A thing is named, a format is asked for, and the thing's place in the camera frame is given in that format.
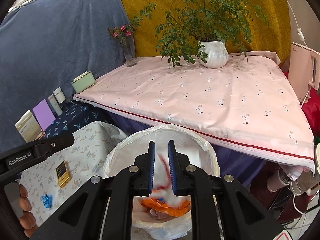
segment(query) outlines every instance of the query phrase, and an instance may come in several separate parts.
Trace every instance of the pink appliance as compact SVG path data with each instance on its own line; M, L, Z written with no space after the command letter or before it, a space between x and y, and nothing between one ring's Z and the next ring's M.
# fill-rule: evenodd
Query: pink appliance
M298 43L291 43L288 80L300 102L308 101L309 88L319 90L320 53Z

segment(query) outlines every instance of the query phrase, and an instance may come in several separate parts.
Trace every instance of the white plastic bag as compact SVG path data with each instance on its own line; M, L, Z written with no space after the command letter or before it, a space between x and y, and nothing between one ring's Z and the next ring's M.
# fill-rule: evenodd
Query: white plastic bag
M177 152L189 157L191 164L202 168L210 175L220 176L216 154L210 143L196 133L172 124L151 127L129 136L110 152L103 170L108 177L117 175L122 169L133 165L136 156L148 151L150 141L155 142L156 156L162 154L168 161L168 142L170 140L174 140ZM159 174L161 172L155 161L154 184L157 178L163 177L163 174ZM146 208L141 206L138 198L135 197L132 226L143 228L157 240L177 239L185 236L191 229L191 211L178 218L156 220L146 212Z

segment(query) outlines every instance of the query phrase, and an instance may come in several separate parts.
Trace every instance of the human hand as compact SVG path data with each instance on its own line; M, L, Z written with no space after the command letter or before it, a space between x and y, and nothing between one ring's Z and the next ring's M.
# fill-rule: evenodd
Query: human hand
M25 229L24 233L27 237L31 237L33 232L38 229L36 225L36 219L33 214L30 212L32 207L31 203L28 200L28 191L23 185L20 185L20 198L19 206L24 211L22 217L19 218L20 224Z

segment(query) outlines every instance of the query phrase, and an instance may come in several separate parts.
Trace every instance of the white sticker with red border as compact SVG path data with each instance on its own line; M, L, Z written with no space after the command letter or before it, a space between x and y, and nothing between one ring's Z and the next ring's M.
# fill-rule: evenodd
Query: white sticker with red border
M292 240L287 230L283 230L279 235L276 236L273 240Z

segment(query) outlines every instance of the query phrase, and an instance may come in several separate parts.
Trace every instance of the blue crumpled object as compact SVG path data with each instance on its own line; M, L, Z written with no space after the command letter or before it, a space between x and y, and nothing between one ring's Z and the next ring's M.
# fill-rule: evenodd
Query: blue crumpled object
M51 208L52 207L52 195L42 195L42 203L45 208Z

